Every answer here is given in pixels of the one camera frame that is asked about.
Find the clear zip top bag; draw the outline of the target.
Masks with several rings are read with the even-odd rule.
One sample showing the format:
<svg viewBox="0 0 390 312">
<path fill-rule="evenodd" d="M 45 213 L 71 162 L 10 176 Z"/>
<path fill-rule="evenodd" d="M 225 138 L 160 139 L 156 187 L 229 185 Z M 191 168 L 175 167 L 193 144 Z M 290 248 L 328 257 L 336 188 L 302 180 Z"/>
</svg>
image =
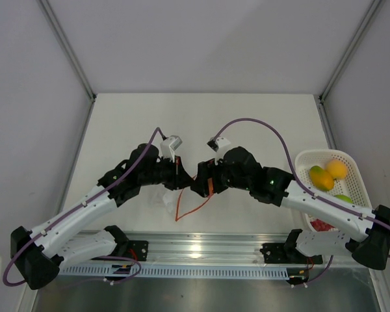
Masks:
<svg viewBox="0 0 390 312">
<path fill-rule="evenodd" d="M 149 196 L 149 204 L 166 212 L 174 222 L 197 213 L 203 209 L 212 199 L 212 196 L 199 198 L 189 187 L 180 190 L 167 190 L 156 187 L 153 194 Z"/>
</svg>

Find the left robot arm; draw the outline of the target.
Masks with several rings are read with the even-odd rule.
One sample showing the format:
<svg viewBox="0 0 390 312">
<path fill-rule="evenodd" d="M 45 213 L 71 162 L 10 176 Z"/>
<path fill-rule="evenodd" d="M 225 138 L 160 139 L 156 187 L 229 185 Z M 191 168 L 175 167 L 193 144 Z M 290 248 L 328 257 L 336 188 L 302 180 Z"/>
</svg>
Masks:
<svg viewBox="0 0 390 312">
<path fill-rule="evenodd" d="M 83 199 L 65 212 L 30 230 L 17 227 L 10 234 L 10 258 L 30 289 L 48 285 L 70 265 L 109 256 L 123 259 L 127 237 L 116 226 L 97 235 L 74 241 L 73 237 L 93 221 L 138 196 L 145 186 L 163 185 L 168 190 L 184 189 L 192 178 L 183 168 L 176 149 L 182 141 L 169 136 L 156 148 L 141 144 L 130 157 L 105 173 Z"/>
</svg>

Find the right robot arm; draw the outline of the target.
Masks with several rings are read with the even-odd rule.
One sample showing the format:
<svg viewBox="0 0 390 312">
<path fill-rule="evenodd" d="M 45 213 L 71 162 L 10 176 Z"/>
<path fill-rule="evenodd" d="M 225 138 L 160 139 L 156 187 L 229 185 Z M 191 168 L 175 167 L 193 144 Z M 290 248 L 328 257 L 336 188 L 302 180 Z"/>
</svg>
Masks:
<svg viewBox="0 0 390 312">
<path fill-rule="evenodd" d="M 332 225 L 336 231 L 292 231 L 295 240 L 283 247 L 285 257 L 299 262 L 305 256 L 349 255 L 357 263 L 384 270 L 390 251 L 390 208 L 362 207 L 305 186 L 279 168 L 261 166 L 242 147 L 219 160 L 200 162 L 191 190 L 206 198 L 233 188 L 249 192 L 257 201 L 295 209 Z"/>
</svg>

